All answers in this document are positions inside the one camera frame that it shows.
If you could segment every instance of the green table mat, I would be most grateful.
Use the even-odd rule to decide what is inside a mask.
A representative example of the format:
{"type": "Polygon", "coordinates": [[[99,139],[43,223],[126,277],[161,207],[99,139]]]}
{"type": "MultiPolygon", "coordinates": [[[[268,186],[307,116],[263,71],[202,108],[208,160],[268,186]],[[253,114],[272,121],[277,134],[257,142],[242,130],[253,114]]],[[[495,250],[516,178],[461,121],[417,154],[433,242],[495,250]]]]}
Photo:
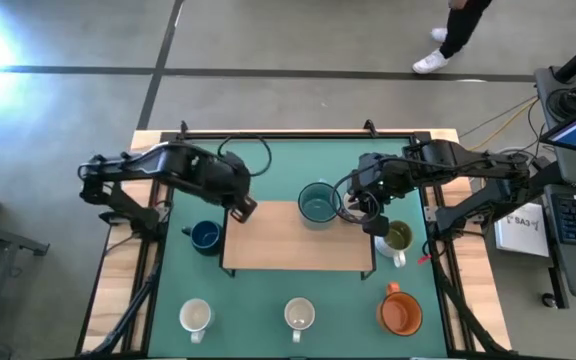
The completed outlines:
{"type": "MultiPolygon", "coordinates": [[[[195,144],[215,151],[219,142],[195,144]]],[[[301,189],[314,181],[336,182],[357,167],[366,152],[400,154],[404,139],[268,140],[273,153],[270,170],[252,181],[256,201],[296,201],[301,189]]],[[[239,155],[251,172],[264,166],[263,146],[233,141],[227,149],[239,155]]],[[[361,281],[359,272],[238,270],[230,278],[219,268],[219,257],[199,255],[181,229],[201,220],[223,222],[223,208],[175,192],[161,278],[152,324],[150,357],[445,357],[446,345],[430,262],[418,265],[425,241],[418,192],[397,199],[385,210],[392,220],[406,222],[414,243],[406,252],[408,264],[396,269],[392,260],[376,253],[377,271],[361,281]],[[376,308],[389,282],[399,282],[423,310],[423,323],[410,337],[383,331],[376,308]],[[292,329],[283,318],[293,297],[308,298],[316,320],[292,343],[292,329]],[[191,344],[179,323],[179,310],[191,298],[206,300],[216,314],[201,344],[191,344]]]]}

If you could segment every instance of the concrete floor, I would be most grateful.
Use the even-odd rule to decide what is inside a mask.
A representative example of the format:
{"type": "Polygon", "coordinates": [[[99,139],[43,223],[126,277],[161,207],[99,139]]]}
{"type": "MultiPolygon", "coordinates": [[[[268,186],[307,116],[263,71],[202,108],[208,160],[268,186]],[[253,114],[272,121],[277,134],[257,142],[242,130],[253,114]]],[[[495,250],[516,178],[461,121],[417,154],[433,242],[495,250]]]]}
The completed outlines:
{"type": "MultiPolygon", "coordinates": [[[[173,0],[0,1],[0,64],[154,67],[173,0]]],[[[409,72],[446,20],[436,0],[186,0],[171,68],[409,72]]],[[[493,3],[443,72],[528,75],[576,52],[576,1],[493,3]]],[[[0,226],[52,244],[22,255],[0,299],[0,346],[18,359],[72,355],[107,227],[77,196],[76,165],[126,149],[150,76],[0,74],[0,226]],[[32,182],[21,182],[30,178],[32,182]]],[[[464,132],[534,94],[530,83],[164,77],[148,124],[195,129],[452,127],[464,132]]],[[[536,126],[543,123],[539,107],[536,126]]],[[[506,117],[466,136],[475,145],[506,117]]],[[[525,117],[489,144],[523,146],[525,117]]],[[[576,358],[572,308],[541,307],[547,264],[494,249],[513,347],[576,358]]]]}

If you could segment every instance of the orange mug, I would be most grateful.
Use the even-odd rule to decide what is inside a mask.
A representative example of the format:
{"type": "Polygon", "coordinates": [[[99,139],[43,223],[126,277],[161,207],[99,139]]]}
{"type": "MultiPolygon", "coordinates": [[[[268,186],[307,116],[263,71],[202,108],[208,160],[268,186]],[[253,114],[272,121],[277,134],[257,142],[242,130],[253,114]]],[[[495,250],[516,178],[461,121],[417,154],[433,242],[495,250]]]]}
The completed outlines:
{"type": "Polygon", "coordinates": [[[415,334],[421,327],[423,313],[412,295],[402,292],[392,282],[386,288],[386,297],[377,306],[377,322],[386,331],[400,336],[415,334]]]}

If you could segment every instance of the white sneaker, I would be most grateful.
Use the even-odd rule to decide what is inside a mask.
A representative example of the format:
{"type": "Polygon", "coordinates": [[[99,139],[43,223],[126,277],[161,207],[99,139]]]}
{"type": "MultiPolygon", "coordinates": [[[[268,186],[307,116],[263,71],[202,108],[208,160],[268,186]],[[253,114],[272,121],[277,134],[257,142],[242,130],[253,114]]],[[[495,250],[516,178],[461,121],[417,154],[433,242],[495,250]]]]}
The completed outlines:
{"type": "Polygon", "coordinates": [[[443,43],[446,41],[446,36],[448,35],[448,29],[446,28],[434,28],[430,31],[430,36],[436,42],[443,43]]]}
{"type": "Polygon", "coordinates": [[[413,64],[412,69],[417,74],[428,74],[448,65],[448,59],[439,52],[439,49],[413,64]]]}

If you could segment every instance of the mug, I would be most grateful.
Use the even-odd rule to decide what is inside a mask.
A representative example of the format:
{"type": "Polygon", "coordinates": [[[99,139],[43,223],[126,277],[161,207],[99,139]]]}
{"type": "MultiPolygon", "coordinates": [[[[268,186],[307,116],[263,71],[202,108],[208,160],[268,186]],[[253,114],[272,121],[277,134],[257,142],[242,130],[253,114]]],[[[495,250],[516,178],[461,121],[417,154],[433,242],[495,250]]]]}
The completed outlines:
{"type": "Polygon", "coordinates": [[[192,228],[184,227],[181,232],[190,236],[192,246],[202,255],[213,256],[221,251],[223,229],[214,221],[200,221],[192,228]]]}
{"type": "Polygon", "coordinates": [[[412,245],[412,230],[403,221],[393,221],[388,228],[385,238],[375,236],[375,248],[382,255],[391,257],[395,266],[400,268],[406,265],[404,252],[412,245]]]}
{"type": "Polygon", "coordinates": [[[315,322],[315,306],[306,298],[291,299],[284,308],[284,319],[288,326],[293,329],[292,342],[299,343],[301,332],[315,322]]]}
{"type": "Polygon", "coordinates": [[[210,305],[201,299],[190,299],[184,303],[179,311],[179,322],[187,331],[190,331],[190,341],[193,344],[201,343],[206,329],[215,321],[215,314],[210,305]]]}
{"type": "Polygon", "coordinates": [[[308,184],[299,193],[297,203],[301,212],[302,221],[312,230],[322,230],[332,224],[332,219],[337,216],[341,207],[341,196],[333,187],[323,180],[308,184]]]}
{"type": "Polygon", "coordinates": [[[377,305],[377,322],[382,329],[395,335],[414,335],[421,327],[423,312],[412,295],[402,292],[392,282],[386,288],[386,297],[377,305]]]}

